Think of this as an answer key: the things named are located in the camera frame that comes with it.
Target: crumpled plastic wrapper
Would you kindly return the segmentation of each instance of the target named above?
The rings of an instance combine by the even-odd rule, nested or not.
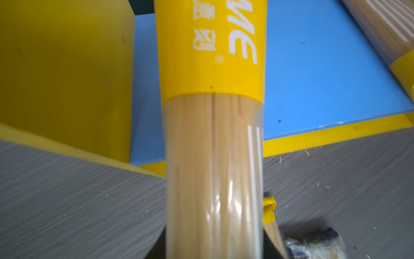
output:
[[[332,228],[303,240],[285,238],[284,244],[292,259],[347,259],[345,243]]]

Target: transparent plastic packaging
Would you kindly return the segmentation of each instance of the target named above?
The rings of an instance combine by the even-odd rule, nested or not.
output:
[[[414,49],[413,0],[342,0],[390,66]]]
[[[347,259],[345,243],[332,228],[304,240],[286,238],[284,243],[292,259]]]
[[[262,104],[190,94],[163,117],[167,258],[261,258]]]

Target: white line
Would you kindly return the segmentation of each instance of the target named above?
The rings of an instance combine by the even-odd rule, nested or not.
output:
[[[392,7],[389,3],[387,3],[385,0],[382,0],[382,2],[384,3],[384,4],[386,4],[392,11],[394,11],[395,13],[397,13],[406,23],[408,23],[410,26],[411,26],[411,28],[414,28],[414,24],[410,21],[410,20],[408,20],[407,18],[405,18],[405,16],[404,15],[402,15],[400,12],[398,12],[394,7]]]
[[[408,13],[406,10],[404,10],[404,8],[402,8],[401,6],[399,6],[394,0],[390,0],[396,7],[398,7],[401,11],[403,11],[408,17],[410,17],[411,19],[414,19],[414,16],[412,16],[410,13]]]
[[[404,4],[403,2],[401,2],[401,0],[397,0],[400,4],[402,4],[403,6],[405,6],[405,8],[407,8],[408,11],[410,11],[410,13],[414,14],[414,11],[408,7],[406,4]]]
[[[401,28],[403,28],[412,38],[414,38],[414,33],[412,33],[412,31],[410,31],[410,29],[407,28],[407,26],[405,26],[397,17],[395,17],[395,15],[392,14],[392,12],[390,12],[387,8],[385,8],[385,6],[383,6],[378,0],[374,0],[381,8],[384,9],[384,11],[386,11],[397,23],[399,26],[401,26]]]
[[[390,20],[388,20],[388,18],[387,17],[385,17],[382,13],[381,13],[381,11],[380,10],[378,10],[378,8],[376,8],[375,6],[374,6],[374,4],[372,4],[371,3],[371,1],[370,0],[365,0],[370,6],[371,6],[371,8],[388,24],[388,26],[390,26],[393,30],[394,30],[394,32],[396,33],[396,34],[398,34],[398,36],[404,41],[404,42],[407,42],[408,41],[408,39],[392,24],[392,22],[390,21]]]
[[[261,130],[259,127],[256,127],[256,140],[258,146],[258,160],[259,160],[259,181],[260,181],[260,197],[263,199],[263,167],[262,167],[262,135],[260,134]]]
[[[257,192],[256,192],[256,175],[255,175],[255,159],[253,156],[253,137],[252,137],[252,126],[247,125],[247,135],[249,142],[249,156],[250,156],[250,177],[252,181],[252,200],[253,200],[253,227],[255,234],[255,254],[256,258],[260,258],[260,248],[259,240],[259,219],[258,219],[258,205],[257,205]]]

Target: blue surface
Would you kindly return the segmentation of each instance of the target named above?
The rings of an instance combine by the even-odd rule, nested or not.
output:
[[[136,16],[133,165],[165,159],[155,33],[154,14]],[[265,140],[413,110],[337,1],[268,2]]]

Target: gray wood grain surface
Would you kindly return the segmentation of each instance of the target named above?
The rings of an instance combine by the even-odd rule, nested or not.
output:
[[[414,128],[264,160],[286,235],[332,226],[350,259],[414,258]],[[165,181],[0,142],[0,258],[142,258]]]

